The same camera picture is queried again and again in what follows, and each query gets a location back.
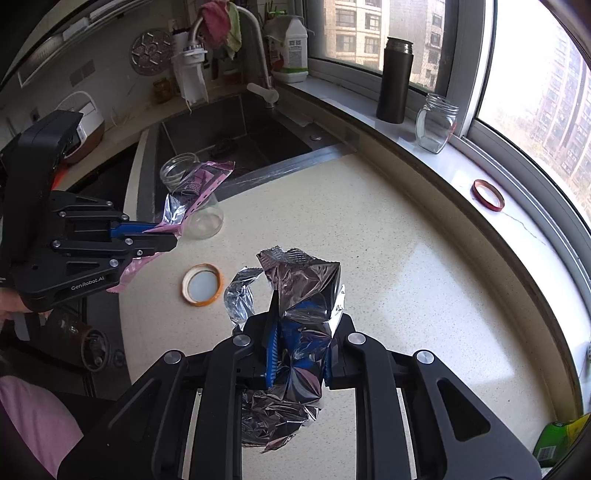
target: black thermos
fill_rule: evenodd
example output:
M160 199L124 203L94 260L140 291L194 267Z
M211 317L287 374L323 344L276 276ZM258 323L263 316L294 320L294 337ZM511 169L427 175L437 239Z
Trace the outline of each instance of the black thermos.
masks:
M388 37L384 49L384 71L375 116L391 124L404 121L410 70L413 67L413 43Z

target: pink wrapper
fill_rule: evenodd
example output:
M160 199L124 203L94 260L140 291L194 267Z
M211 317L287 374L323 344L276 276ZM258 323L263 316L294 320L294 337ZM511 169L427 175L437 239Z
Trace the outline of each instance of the pink wrapper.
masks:
M200 163L193 178L166 195L162 221L147 232L183 233L183 223L234 170L234 162Z
M190 182L183 183L177 190L166 195L162 221L145 232L171 232L180 237L184 221L207 200L233 170L234 162L208 161L199 164L193 171L193 178ZM109 288L107 291L122 292L134 279L140 268L162 253L158 252L151 257L134 258L123 270L119 285Z

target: window sill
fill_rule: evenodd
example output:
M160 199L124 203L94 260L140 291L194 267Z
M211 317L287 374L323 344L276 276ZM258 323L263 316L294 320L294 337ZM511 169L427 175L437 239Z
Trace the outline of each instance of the window sill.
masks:
M591 339L591 318L565 264L526 211L490 175L453 145L446 145L437 155L419 147L413 120L407 118L401 125L378 120L375 116L377 101L314 77L290 84L290 87L330 105L397 144L463 197L465 213L466 209L476 210L496 231L522 262L550 306L576 369L583 408L589 411L591 369L587 347ZM455 142L461 140L454 137L452 143ZM472 197L470 188L475 179L487 180L497 186L505 198L502 212L487 210Z

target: green towel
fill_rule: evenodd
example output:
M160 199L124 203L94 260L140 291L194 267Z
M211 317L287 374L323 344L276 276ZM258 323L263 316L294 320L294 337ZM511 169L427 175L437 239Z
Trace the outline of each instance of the green towel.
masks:
M228 17L230 18L230 31L226 37L226 50L231 60L240 47L242 47L242 34L240 33L240 14L233 2L228 2Z

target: screw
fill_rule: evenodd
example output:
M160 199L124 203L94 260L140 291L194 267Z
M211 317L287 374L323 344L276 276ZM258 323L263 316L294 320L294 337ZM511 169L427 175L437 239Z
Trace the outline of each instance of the screw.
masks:
M182 355L178 350L170 350L164 354L164 361L169 365L177 364L181 361Z
M232 343L236 346L246 346L251 343L251 338L248 335L236 335Z
M433 363L435 356L428 350L421 350L419 353L417 353L417 360L422 364L429 365Z
M353 345L363 345L365 343L365 335L363 333L353 332L349 334L347 340Z

